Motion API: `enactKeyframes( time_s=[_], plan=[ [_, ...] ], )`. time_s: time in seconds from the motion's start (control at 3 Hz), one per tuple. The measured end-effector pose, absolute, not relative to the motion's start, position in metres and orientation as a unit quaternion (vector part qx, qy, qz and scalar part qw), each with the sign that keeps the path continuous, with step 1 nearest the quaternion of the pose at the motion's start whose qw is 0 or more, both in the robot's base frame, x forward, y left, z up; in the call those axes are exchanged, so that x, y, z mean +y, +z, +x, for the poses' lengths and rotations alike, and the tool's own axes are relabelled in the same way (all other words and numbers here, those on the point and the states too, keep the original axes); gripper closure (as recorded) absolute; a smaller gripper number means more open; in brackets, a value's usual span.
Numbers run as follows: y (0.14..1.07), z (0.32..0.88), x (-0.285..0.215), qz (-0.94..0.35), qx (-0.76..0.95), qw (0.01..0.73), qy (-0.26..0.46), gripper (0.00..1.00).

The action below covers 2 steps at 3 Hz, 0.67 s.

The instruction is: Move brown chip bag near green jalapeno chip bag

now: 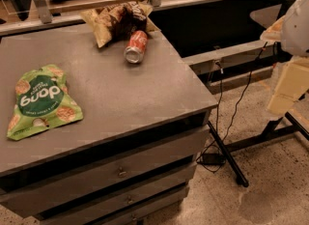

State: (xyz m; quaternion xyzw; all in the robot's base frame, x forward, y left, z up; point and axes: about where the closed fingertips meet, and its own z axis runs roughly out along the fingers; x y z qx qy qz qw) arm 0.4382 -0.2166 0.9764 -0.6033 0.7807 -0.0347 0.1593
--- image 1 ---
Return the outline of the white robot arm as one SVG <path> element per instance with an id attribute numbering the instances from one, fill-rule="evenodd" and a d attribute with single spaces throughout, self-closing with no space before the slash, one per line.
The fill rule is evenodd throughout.
<path id="1" fill-rule="evenodd" d="M 283 116 L 309 90 L 309 0 L 295 0 L 286 14 L 260 36 L 265 42 L 280 42 L 292 55 L 282 68 L 267 111 Z"/>

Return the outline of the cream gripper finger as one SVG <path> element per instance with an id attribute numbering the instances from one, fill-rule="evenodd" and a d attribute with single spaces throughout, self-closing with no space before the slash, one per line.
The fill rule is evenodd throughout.
<path id="1" fill-rule="evenodd" d="M 281 30 L 285 16 L 281 16 L 271 26 L 269 26 L 260 36 L 260 39 L 267 42 L 280 42 Z"/>
<path id="2" fill-rule="evenodd" d="M 309 58 L 293 57 L 282 67 L 267 105 L 267 111 L 281 117 L 309 90 Z"/>

